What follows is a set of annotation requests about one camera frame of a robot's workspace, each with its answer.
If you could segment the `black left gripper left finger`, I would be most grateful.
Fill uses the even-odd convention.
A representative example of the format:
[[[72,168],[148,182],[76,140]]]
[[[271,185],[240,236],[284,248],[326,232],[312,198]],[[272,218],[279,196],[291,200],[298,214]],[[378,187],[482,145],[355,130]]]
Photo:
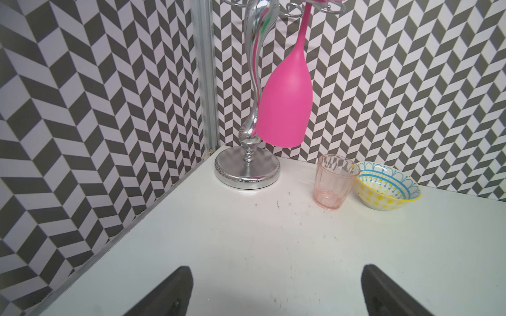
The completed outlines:
[[[124,316],[186,315],[193,286],[194,280],[190,267],[181,266],[129,309]]]

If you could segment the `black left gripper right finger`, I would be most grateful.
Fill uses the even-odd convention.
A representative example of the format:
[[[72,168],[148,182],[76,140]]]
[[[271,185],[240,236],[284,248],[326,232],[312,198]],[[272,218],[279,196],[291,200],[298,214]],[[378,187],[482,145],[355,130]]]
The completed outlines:
[[[432,315],[376,265],[364,266],[361,286],[369,315]]]

